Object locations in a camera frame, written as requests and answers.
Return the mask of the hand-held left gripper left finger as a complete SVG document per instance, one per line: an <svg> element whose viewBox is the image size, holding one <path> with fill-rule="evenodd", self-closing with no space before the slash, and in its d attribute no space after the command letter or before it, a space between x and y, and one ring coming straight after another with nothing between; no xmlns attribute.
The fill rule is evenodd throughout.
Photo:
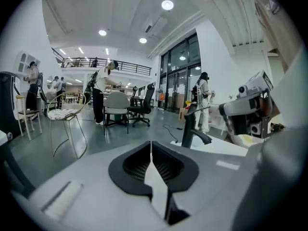
<svg viewBox="0 0 308 231"><path fill-rule="evenodd" d="M137 144L125 145L84 156L40 185L29 198L18 193L14 193L14 198L43 231L164 230L167 224L153 209L148 197L125 193L109 177L111 161L135 147ZM62 221L58 222L41 209L69 181L83 187Z"/></svg>

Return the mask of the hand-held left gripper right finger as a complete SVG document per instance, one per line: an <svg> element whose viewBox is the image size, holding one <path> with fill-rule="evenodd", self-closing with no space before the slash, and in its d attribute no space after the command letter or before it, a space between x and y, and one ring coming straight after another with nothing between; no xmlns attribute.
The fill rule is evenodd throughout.
<svg viewBox="0 0 308 231"><path fill-rule="evenodd" d="M227 142L197 148L152 143L151 188L160 231L193 216L216 197L240 168L248 150Z"/></svg>

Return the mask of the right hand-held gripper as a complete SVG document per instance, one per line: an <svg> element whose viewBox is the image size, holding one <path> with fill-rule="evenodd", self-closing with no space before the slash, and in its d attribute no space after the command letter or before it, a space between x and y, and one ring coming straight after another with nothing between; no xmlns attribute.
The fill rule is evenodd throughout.
<svg viewBox="0 0 308 231"><path fill-rule="evenodd" d="M260 71L252 76L244 85L248 87L246 96L238 94L237 100L223 103L218 106L218 111L223 117L228 132L232 135L251 135L250 124L262 123L261 136L254 136L265 139L269 136L268 124L276 112L274 100L271 96L273 84L265 71ZM269 117L259 114L259 98L270 97L273 112Z"/></svg>

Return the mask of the person's right forearm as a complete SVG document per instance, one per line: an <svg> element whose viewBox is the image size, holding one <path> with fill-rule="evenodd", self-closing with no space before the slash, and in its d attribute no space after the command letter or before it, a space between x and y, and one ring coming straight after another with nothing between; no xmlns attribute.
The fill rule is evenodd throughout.
<svg viewBox="0 0 308 231"><path fill-rule="evenodd" d="M273 112L273 107L272 107L272 101L270 97L266 97L266 98L259 98L259 114L261 116L266 116L269 117L272 115Z"/></svg>

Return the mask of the black faucet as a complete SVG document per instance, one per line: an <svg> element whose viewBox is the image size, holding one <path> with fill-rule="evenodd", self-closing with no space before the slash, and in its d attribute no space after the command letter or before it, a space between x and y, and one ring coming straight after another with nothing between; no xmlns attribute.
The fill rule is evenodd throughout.
<svg viewBox="0 0 308 231"><path fill-rule="evenodd" d="M184 116L185 118L185 127L182 137L182 147L190 148L193 141L193 136L197 136L202 140L204 145L210 144L212 142L212 139L204 134L203 132L195 129L196 124L196 117L195 113L198 111L202 111L204 109L208 109L209 106L201 109L197 109L197 104L192 103L188 109L188 113Z"/></svg>

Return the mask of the cardboard box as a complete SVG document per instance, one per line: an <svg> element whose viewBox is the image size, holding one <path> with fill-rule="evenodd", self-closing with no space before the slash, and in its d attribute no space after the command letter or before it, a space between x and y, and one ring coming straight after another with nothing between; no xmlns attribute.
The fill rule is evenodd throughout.
<svg viewBox="0 0 308 231"><path fill-rule="evenodd" d="M188 114L189 108L190 108L189 106L187 106L185 108L180 108L180 110L179 110L179 121L180 122L185 121L185 116Z"/></svg>

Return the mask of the black framed glass doors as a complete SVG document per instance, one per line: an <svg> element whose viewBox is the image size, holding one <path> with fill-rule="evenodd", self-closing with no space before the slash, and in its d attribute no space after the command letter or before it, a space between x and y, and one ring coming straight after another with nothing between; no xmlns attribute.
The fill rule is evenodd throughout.
<svg viewBox="0 0 308 231"><path fill-rule="evenodd" d="M182 40L161 56L158 107L179 113L192 99L191 91L201 74L201 56L196 33ZM165 100L160 101L160 93Z"/></svg>

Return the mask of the grey shell chair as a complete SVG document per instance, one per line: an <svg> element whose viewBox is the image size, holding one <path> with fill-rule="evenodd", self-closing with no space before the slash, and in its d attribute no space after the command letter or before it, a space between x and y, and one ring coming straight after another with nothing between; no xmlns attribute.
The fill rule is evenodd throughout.
<svg viewBox="0 0 308 231"><path fill-rule="evenodd" d="M130 102L125 93L115 91L107 96L103 101L104 134L109 126L120 124L122 121L127 128L127 134L129 133L129 108ZM120 115L121 119L111 120L110 115Z"/></svg>

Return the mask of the light wooden chair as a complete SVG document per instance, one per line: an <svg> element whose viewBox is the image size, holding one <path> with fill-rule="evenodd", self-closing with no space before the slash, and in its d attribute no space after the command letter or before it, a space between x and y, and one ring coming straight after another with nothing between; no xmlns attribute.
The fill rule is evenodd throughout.
<svg viewBox="0 0 308 231"><path fill-rule="evenodd" d="M39 116L39 111L38 110L27 110L26 109L26 97L20 94L16 95L16 110L17 110L17 121L18 121L18 125L19 125L19 129L20 129L20 133L23 136L23 129L22 129L22 125L21 125L21 121L24 121L24 125L26 127L26 133L27 136L29 138L29 140L31 141L31 136L30 136L30 128L32 129L32 131L34 131L34 125L33 125L33 120L32 118L37 116L38 117L38 126L39 126L39 131L40 134L43 133L42 131L42 126L41 126L41 122L40 122L40 116Z"/></svg>

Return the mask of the black office chair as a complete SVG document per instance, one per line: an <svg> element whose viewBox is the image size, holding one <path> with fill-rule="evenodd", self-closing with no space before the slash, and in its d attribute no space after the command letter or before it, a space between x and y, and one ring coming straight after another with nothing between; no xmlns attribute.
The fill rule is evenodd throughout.
<svg viewBox="0 0 308 231"><path fill-rule="evenodd" d="M130 98L130 111L132 112L138 112L141 110L141 106L142 106L142 101L143 99L141 99L139 96L136 95L138 88L135 86L133 87L133 95Z"/></svg>
<svg viewBox="0 0 308 231"><path fill-rule="evenodd" d="M131 106L129 108L130 113L132 114L133 120L132 127L134 128L136 123L143 122L150 126L150 119L146 118L146 115L149 115L151 112L151 99L154 94L155 88L154 84L151 83L147 86L146 94L144 98L133 97L130 99Z"/></svg>

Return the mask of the person's beige t-shirt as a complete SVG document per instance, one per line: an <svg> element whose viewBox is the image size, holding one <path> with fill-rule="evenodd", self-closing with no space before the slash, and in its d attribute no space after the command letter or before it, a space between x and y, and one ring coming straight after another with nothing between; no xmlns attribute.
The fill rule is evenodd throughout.
<svg viewBox="0 0 308 231"><path fill-rule="evenodd" d="M232 231L304 231L308 230L308 51L277 0L256 0L256 10L284 67L284 77L270 95L287 130L265 143Z"/></svg>

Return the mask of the large black appliance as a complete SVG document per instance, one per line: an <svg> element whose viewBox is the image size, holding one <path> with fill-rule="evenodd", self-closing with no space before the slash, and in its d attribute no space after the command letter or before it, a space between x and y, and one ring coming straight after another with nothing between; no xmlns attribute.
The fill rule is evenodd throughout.
<svg viewBox="0 0 308 231"><path fill-rule="evenodd" d="M0 72L0 130L11 139L20 135L18 117L15 114L15 98L18 92L15 85L16 75Z"/></svg>

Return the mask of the ceiling air conditioner unit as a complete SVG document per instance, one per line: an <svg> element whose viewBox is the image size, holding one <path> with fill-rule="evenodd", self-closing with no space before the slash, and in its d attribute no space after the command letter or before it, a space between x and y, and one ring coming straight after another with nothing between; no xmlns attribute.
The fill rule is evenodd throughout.
<svg viewBox="0 0 308 231"><path fill-rule="evenodd" d="M162 16L148 18L144 24L144 33L147 37L157 36L166 25L167 19Z"/></svg>

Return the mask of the black balcony railing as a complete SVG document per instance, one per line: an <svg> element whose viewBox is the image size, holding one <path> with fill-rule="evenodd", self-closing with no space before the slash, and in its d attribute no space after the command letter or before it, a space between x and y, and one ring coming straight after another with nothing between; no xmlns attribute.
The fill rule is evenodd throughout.
<svg viewBox="0 0 308 231"><path fill-rule="evenodd" d="M90 69L98 69L102 67L107 67L111 60L109 58L88 58L86 56L83 57L65 57L64 53L60 50L55 50L52 48L53 54L58 62L58 65L62 69L81 69L81 68L90 68ZM137 74L142 76L150 76L152 69L150 67L134 64L129 62L117 61L118 67L117 70L122 72L127 72L129 74Z"/></svg>

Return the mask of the group of round ceiling lights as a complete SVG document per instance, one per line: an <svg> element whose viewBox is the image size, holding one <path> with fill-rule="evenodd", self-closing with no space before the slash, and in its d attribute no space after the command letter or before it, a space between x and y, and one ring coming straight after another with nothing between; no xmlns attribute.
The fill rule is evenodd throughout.
<svg viewBox="0 0 308 231"><path fill-rule="evenodd" d="M107 4L111 5L111 8L107 9L111 18L107 20L105 30L110 32L110 36L146 44L158 40L166 26L157 36L147 37L144 33L145 22L148 18L159 16L167 19L174 10L175 0L111 0Z"/></svg>

